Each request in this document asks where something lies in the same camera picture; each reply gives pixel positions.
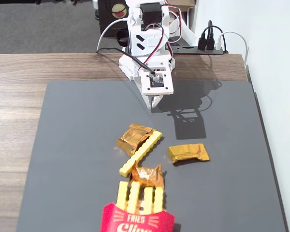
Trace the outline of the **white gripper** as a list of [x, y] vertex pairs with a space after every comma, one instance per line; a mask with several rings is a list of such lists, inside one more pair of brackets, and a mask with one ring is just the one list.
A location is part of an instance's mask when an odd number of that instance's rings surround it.
[[[172, 70], [174, 69], [174, 58], [171, 56], [152, 56], [149, 61], [146, 61], [146, 56], [140, 56], [138, 59], [152, 70], [163, 69], [168, 75], [172, 75]], [[163, 95], [154, 97], [151, 95], [145, 95], [143, 91], [147, 91], [147, 88], [150, 87], [149, 80], [145, 77], [135, 77], [134, 82], [141, 93], [147, 108], [155, 108], [162, 100]]]

